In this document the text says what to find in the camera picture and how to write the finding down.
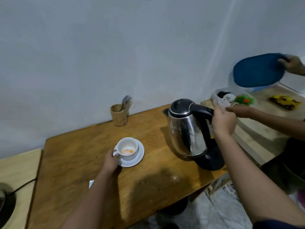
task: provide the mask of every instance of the kettle lid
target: kettle lid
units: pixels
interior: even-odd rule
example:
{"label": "kettle lid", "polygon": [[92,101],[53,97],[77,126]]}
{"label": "kettle lid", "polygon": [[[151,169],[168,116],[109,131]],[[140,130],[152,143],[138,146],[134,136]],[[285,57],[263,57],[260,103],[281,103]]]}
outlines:
{"label": "kettle lid", "polygon": [[190,106],[194,104],[194,101],[189,99],[175,100],[170,105],[170,115],[176,118],[187,117],[191,115]]}

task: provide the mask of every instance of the utensil holder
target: utensil holder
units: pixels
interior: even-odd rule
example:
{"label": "utensil holder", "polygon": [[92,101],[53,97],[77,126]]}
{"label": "utensil holder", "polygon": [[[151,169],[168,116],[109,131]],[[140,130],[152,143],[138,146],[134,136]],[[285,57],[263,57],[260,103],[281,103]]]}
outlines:
{"label": "utensil holder", "polygon": [[123,127],[128,122],[128,113],[126,109],[120,111],[121,107],[121,104],[115,104],[110,108],[112,121],[117,127]]}

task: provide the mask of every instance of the kettle handle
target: kettle handle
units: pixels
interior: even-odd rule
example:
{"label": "kettle handle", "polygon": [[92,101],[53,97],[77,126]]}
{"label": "kettle handle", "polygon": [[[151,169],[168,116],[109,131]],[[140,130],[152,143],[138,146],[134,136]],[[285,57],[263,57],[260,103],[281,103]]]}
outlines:
{"label": "kettle handle", "polygon": [[208,108],[206,106],[202,106],[199,104],[192,104],[190,106],[190,111],[194,115],[202,115],[209,121],[212,121],[213,115],[214,115],[214,110],[211,108]]}
{"label": "kettle handle", "polygon": [[211,139],[210,130],[206,122],[206,119],[209,120],[210,122],[212,121],[214,110],[199,104],[192,104],[190,106],[190,111],[200,125],[201,132],[204,141],[206,142],[207,148],[210,149],[214,147],[213,140]]}

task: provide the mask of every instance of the yellow toy car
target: yellow toy car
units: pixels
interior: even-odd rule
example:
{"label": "yellow toy car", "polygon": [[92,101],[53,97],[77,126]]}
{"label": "yellow toy car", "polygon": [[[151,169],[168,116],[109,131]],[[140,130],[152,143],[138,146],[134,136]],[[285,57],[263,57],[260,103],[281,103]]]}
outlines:
{"label": "yellow toy car", "polygon": [[269,100],[283,106],[287,110],[296,109],[302,103],[290,98],[289,96],[281,95],[271,96]]}

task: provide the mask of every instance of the electric kettle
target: electric kettle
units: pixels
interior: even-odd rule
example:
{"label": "electric kettle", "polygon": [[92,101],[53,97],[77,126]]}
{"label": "electric kettle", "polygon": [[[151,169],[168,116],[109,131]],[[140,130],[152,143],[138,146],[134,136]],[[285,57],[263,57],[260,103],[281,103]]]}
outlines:
{"label": "electric kettle", "polygon": [[208,122],[212,121],[214,110],[189,99],[174,101],[167,115],[169,134],[175,150],[193,159],[200,167],[218,170],[224,160],[215,139],[211,139]]}

